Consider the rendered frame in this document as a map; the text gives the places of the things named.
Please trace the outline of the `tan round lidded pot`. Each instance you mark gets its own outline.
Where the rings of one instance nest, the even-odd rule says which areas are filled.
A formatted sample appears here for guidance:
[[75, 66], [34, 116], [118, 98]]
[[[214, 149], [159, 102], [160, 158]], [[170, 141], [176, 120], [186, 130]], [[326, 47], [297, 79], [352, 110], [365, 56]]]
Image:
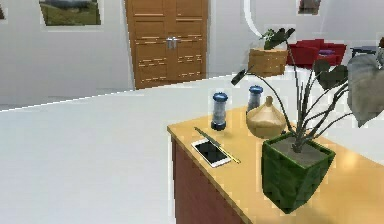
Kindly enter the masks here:
[[273, 105], [273, 97], [267, 96], [264, 104], [246, 114], [246, 125], [254, 136], [270, 139], [280, 135], [287, 123], [284, 114]]

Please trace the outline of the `framed landscape picture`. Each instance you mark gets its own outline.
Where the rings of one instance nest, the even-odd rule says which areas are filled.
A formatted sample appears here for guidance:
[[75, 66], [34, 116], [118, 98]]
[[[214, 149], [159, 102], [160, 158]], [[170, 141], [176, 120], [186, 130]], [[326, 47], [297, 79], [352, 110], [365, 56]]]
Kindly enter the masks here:
[[100, 25], [97, 0], [39, 0], [47, 26]]

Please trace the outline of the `small framed dark picture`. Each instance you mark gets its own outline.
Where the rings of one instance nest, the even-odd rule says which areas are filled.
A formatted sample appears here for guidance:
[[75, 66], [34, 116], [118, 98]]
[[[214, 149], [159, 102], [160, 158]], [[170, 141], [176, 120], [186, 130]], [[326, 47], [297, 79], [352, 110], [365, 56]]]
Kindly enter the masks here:
[[319, 12], [321, 0], [300, 0], [298, 13], [317, 15]]

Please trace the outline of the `yellow topped red cabinet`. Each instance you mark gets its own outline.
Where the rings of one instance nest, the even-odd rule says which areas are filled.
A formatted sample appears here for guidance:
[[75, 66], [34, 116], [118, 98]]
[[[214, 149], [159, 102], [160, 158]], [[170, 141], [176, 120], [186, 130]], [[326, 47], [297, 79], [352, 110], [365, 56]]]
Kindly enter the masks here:
[[[227, 127], [210, 128], [209, 116], [167, 127], [172, 140], [176, 224], [384, 224], [384, 166], [323, 137], [336, 156], [311, 199], [290, 214], [261, 188], [263, 140], [246, 126], [245, 109], [227, 112]], [[192, 147], [200, 128], [236, 157], [211, 167]]]

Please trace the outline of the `brown wooden double door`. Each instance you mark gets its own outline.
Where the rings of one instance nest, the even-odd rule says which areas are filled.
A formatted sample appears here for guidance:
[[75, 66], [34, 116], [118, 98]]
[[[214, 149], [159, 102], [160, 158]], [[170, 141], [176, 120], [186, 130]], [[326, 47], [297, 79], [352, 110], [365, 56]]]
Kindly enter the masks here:
[[[206, 77], [208, 0], [124, 0], [134, 85], [157, 87]], [[179, 39], [168, 49], [166, 39]]]

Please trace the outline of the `blue capped shaker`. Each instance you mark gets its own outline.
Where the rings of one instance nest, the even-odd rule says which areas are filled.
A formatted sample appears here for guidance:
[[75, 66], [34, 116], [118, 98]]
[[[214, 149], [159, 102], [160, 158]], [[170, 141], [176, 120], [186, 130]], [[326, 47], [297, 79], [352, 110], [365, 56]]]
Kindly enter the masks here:
[[259, 85], [253, 85], [249, 88], [249, 100], [247, 111], [250, 111], [260, 106], [260, 98], [262, 93], [263, 88]]
[[222, 131], [226, 128], [226, 102], [228, 96], [224, 92], [217, 92], [213, 95], [214, 107], [211, 121], [211, 128]]

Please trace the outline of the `white smartphone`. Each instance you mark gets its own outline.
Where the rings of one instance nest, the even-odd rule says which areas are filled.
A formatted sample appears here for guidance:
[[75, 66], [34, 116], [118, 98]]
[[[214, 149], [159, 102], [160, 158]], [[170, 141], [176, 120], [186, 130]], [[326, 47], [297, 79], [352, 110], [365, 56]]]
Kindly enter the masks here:
[[195, 141], [191, 146], [212, 168], [219, 167], [231, 161], [229, 156], [224, 154], [207, 139]]

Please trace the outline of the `house plant in green pot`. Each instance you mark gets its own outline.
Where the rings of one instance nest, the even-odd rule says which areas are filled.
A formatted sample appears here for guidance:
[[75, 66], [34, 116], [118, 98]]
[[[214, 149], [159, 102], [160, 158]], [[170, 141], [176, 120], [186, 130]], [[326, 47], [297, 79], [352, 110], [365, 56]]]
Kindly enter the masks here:
[[297, 124], [280, 135], [263, 139], [262, 190], [280, 210], [289, 214], [304, 205], [319, 187], [335, 152], [314, 140], [332, 124], [326, 119], [342, 96], [358, 126], [384, 112], [384, 56], [362, 54], [334, 68], [314, 62], [306, 83], [296, 84]]

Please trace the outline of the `plant in wooden basket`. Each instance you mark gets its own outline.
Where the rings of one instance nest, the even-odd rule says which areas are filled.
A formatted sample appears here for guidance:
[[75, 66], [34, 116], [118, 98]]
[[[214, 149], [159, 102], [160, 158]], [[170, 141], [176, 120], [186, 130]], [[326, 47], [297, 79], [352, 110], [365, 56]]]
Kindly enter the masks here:
[[294, 28], [280, 28], [278, 31], [268, 29], [261, 37], [262, 48], [252, 48], [249, 52], [248, 72], [261, 77], [282, 75], [287, 64], [288, 49], [277, 49], [295, 32]]

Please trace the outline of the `red sofa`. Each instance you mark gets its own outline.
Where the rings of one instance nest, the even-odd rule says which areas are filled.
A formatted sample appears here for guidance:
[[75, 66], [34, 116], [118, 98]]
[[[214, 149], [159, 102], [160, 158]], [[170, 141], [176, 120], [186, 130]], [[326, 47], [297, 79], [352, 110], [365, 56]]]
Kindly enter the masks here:
[[[323, 39], [301, 40], [289, 44], [291, 54], [287, 56], [287, 65], [296, 65], [300, 68], [310, 69], [316, 60], [325, 60], [331, 66], [340, 65], [347, 46], [345, 44], [326, 43]], [[319, 55], [319, 50], [330, 49], [333, 55]]]

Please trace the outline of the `dark side table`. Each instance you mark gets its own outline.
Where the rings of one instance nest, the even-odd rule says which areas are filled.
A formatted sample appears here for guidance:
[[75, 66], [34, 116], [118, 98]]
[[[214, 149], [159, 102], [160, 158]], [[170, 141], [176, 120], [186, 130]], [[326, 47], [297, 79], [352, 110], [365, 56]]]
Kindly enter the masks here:
[[352, 47], [352, 56], [355, 56], [357, 53], [365, 53], [375, 55], [378, 47], [377, 46], [360, 46], [360, 47]]

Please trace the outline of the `yellow pencil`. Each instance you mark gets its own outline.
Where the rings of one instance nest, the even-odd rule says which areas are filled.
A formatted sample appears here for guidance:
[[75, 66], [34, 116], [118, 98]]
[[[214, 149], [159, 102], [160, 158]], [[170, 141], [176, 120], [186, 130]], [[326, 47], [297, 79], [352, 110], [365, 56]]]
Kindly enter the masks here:
[[213, 145], [215, 145], [222, 153], [224, 153], [226, 156], [228, 156], [231, 160], [233, 160], [234, 162], [240, 164], [241, 163], [241, 160], [239, 160], [238, 158], [234, 157], [233, 155], [231, 155], [229, 152], [227, 152], [219, 142], [217, 142], [215, 139], [213, 139], [211, 136], [209, 136], [207, 133], [205, 133], [204, 131], [202, 131], [200, 128], [198, 127], [194, 127], [194, 129], [200, 134], [202, 135], [204, 138], [206, 138], [209, 142], [211, 142]]

